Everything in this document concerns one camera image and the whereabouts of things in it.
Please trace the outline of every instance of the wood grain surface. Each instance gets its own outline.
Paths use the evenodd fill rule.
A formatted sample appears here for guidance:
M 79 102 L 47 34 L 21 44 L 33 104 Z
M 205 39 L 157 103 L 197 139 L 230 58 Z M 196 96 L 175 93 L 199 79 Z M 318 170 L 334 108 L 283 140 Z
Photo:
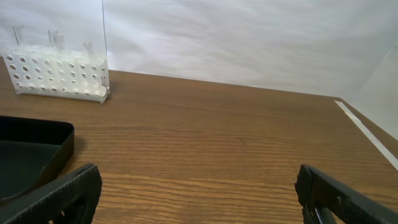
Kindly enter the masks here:
M 114 71 L 110 81 L 103 104 L 16 95 L 0 64 L 0 114 L 72 123 L 63 173 L 99 167 L 93 223 L 302 223 L 300 164 L 398 212 L 398 171 L 336 98 Z

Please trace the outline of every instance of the white tape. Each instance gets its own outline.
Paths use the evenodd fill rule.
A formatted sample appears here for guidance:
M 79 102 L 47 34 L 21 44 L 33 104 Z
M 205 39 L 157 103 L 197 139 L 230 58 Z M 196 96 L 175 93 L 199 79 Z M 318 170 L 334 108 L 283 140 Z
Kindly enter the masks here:
M 398 170 L 398 160 L 390 151 L 369 131 L 367 127 L 344 105 L 344 103 L 335 101 L 337 105 L 351 118 L 357 127 L 368 137 L 368 139 L 377 147 L 383 156 Z

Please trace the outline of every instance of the white line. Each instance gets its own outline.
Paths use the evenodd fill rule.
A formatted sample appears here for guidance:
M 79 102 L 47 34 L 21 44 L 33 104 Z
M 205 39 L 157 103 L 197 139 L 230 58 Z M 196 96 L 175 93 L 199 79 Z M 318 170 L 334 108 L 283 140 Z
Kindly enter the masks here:
M 383 154 L 383 156 L 398 170 L 398 160 L 391 154 L 388 149 L 381 144 L 381 142 L 369 131 L 368 128 L 351 112 L 344 103 L 335 101 L 337 105 L 347 114 L 349 118 L 351 118 L 357 127 L 368 137 L 368 139 L 377 147 L 377 149 Z

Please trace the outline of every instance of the perforated white rack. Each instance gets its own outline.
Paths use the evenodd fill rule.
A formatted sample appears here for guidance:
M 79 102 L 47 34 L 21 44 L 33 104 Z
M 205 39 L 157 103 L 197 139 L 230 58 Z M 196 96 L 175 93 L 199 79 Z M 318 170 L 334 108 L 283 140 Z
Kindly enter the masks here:
M 86 51 L 63 49 L 63 37 L 49 31 L 50 47 L 21 44 L 1 49 L 17 94 L 28 93 L 104 102 L 109 94 L 108 61 Z

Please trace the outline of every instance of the black container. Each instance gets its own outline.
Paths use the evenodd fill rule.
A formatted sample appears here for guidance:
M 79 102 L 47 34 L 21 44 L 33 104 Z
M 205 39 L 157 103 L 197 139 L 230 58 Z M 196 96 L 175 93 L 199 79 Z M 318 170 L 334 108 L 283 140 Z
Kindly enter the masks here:
M 0 206 L 57 178 L 74 133 L 66 122 L 0 116 Z

